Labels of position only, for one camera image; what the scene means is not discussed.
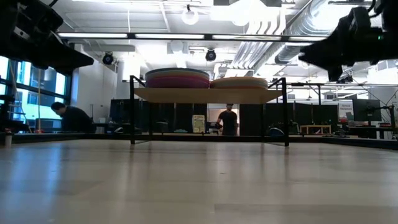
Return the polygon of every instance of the computer screen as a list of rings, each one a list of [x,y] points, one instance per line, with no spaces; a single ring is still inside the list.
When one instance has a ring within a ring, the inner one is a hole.
[[[355,121],[382,121],[379,100],[353,100]]]

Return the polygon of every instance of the man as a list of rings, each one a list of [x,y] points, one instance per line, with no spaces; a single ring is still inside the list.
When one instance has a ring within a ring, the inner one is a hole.
[[[218,116],[217,124],[220,125],[223,120],[223,135],[224,136],[236,136],[238,130],[238,116],[232,111],[233,104],[226,105],[226,111],[220,113]]]
[[[62,118],[62,131],[93,133],[95,127],[91,118],[82,110],[55,102],[51,109]]]

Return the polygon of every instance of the glass window pane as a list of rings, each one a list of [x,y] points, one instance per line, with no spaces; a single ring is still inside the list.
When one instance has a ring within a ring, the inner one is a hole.
[[[39,111],[38,111],[39,95],[37,93],[28,90],[23,90],[23,89],[17,89],[17,90],[18,90],[18,97],[16,97],[16,105],[22,105],[26,119],[28,119],[29,122],[34,122],[34,120],[39,118]],[[61,98],[40,94],[40,118],[60,119],[60,117],[51,110],[51,104],[56,101],[63,103],[63,99]],[[22,113],[22,108],[21,107],[14,108],[14,112],[17,112],[16,114],[13,115],[13,118],[15,120],[20,120],[20,121],[25,120],[25,117],[22,114],[19,114]]]
[[[0,95],[6,94],[6,86],[4,84],[0,84]]]
[[[8,61],[8,58],[0,56],[0,76],[3,79],[7,78],[9,68]]]
[[[18,63],[17,82],[32,87],[40,87],[61,95],[65,94],[65,75],[57,73],[54,69],[41,70],[29,62]]]

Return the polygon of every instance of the security camera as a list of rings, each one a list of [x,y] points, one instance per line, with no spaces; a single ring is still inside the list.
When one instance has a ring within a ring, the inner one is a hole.
[[[212,62],[214,60],[216,60],[216,52],[214,51],[214,49],[208,49],[207,53],[206,53],[206,61],[208,62]]]
[[[114,62],[113,53],[112,52],[106,52],[104,57],[102,58],[102,62],[105,65],[112,65],[112,63]]]

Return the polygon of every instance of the person sitting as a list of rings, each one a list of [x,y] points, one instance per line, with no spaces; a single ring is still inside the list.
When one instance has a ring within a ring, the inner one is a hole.
[[[62,131],[94,133],[95,126],[91,118],[80,108],[66,106],[63,103],[55,102],[51,109],[62,118]]]

